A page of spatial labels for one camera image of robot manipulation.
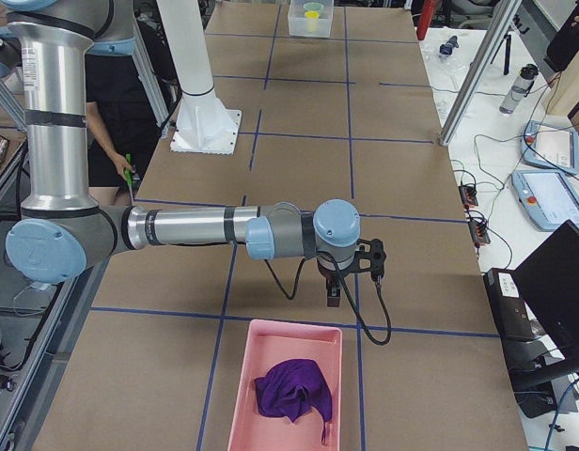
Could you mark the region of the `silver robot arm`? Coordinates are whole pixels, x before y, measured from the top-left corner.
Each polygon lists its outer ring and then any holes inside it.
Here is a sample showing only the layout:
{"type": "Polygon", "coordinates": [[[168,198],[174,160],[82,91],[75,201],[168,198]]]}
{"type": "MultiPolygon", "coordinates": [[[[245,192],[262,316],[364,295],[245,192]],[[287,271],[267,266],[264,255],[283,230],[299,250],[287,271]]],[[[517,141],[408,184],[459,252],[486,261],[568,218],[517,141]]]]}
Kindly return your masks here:
{"type": "Polygon", "coordinates": [[[133,50],[139,35],[129,1],[9,1],[8,25],[22,45],[24,120],[31,189],[6,251],[26,277],[57,284],[102,260],[147,246],[242,244],[254,259],[314,260],[327,302],[348,294],[345,279],[365,253],[360,218],[345,200],[313,212],[289,202],[216,206],[202,165],[233,152],[242,114],[219,100],[195,1],[158,5],[177,66],[176,130],[156,151],[135,207],[102,207],[87,177],[85,56],[92,48],[133,50]]]}

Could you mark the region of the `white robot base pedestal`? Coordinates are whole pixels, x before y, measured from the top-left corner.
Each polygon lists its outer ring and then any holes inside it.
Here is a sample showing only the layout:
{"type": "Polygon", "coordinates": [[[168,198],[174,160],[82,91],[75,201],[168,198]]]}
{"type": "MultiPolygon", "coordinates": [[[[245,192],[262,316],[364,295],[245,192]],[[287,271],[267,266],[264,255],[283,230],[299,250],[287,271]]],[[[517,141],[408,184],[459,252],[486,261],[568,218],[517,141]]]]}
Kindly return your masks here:
{"type": "Polygon", "coordinates": [[[182,93],[171,149],[229,155],[242,112],[227,109],[215,92],[198,3],[170,1],[161,13],[182,93]]]}

